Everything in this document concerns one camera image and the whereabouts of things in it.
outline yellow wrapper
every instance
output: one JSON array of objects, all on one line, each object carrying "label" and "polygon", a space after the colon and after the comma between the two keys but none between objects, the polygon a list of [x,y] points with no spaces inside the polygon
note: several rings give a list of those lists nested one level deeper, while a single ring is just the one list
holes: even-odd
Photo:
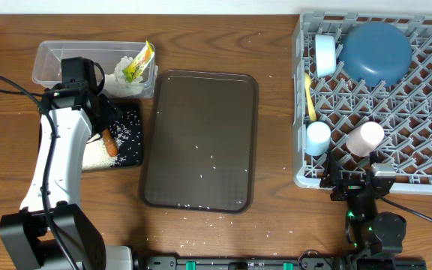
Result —
[{"label": "yellow wrapper", "polygon": [[134,79],[141,76],[149,62],[155,57],[155,51],[146,41],[146,45],[142,48],[141,52],[136,55],[131,64],[123,70],[126,80],[131,83]]}]

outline clear plastic bin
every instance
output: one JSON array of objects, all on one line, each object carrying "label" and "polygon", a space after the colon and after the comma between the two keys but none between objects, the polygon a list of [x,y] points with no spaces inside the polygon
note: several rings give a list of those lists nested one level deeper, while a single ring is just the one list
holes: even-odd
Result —
[{"label": "clear plastic bin", "polygon": [[[62,81],[61,60],[81,56],[91,59],[101,65],[106,75],[114,73],[116,65],[121,58],[136,57],[146,45],[145,42],[116,42],[116,41],[44,41],[37,50],[33,69],[33,82],[44,87],[52,88]],[[96,78],[100,82],[101,73],[96,69]],[[140,93],[124,98],[152,98],[155,93],[156,76],[158,66],[153,58],[148,67],[142,73],[143,89]],[[103,93],[109,98],[116,98]]]}]

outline white cup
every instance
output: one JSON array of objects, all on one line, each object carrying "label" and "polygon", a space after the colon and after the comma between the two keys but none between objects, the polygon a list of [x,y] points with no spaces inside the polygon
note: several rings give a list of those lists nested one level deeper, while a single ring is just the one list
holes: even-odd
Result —
[{"label": "white cup", "polygon": [[306,128],[306,154],[320,156],[328,151],[331,130],[321,121],[315,121]]},{"label": "white cup", "polygon": [[348,136],[346,141],[348,150],[359,157],[366,157],[381,143],[384,130],[380,124],[369,121],[355,128]]},{"label": "white cup", "polygon": [[330,35],[317,34],[314,43],[317,76],[324,77],[333,74],[336,71],[335,38]]}]

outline yellow spoon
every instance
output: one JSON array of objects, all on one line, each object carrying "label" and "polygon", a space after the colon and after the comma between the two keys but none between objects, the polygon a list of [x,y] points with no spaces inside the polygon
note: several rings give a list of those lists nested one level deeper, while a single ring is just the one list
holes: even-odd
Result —
[{"label": "yellow spoon", "polygon": [[314,110],[313,100],[311,100],[311,93],[309,87],[311,86],[311,78],[309,74],[304,73],[304,89],[306,89],[307,111],[309,112],[309,119],[312,122],[316,121],[316,111]]}]

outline plastic container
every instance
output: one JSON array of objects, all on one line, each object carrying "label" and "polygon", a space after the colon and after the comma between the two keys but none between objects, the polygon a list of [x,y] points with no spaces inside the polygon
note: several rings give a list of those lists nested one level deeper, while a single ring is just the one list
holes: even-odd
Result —
[{"label": "plastic container", "polygon": [[[339,61],[331,76],[318,78],[314,58],[316,35],[332,35],[336,55],[342,40],[354,27],[380,21],[396,26],[412,47],[409,72],[396,85],[381,81],[376,87],[355,80]],[[311,12],[302,14],[292,35],[292,79],[295,115],[292,125],[292,168],[294,182],[302,188],[320,188],[326,154],[305,153],[305,72],[313,80],[311,97],[318,121],[331,128],[332,150],[341,177],[361,178],[369,168],[368,157],[357,157],[345,146],[348,134],[365,122],[380,124],[385,138],[376,151],[397,173],[392,193],[432,195],[432,16],[353,12]]]},{"label": "plastic container", "polygon": [[[146,45],[144,42],[118,41],[44,41],[37,50],[32,79],[34,83],[52,88],[62,81],[61,60],[81,56],[101,65],[105,74],[113,74],[121,58],[134,58]],[[96,68],[96,78],[100,82],[101,73]],[[153,58],[142,73],[143,90],[126,98],[152,98],[155,93],[158,66]]]}]

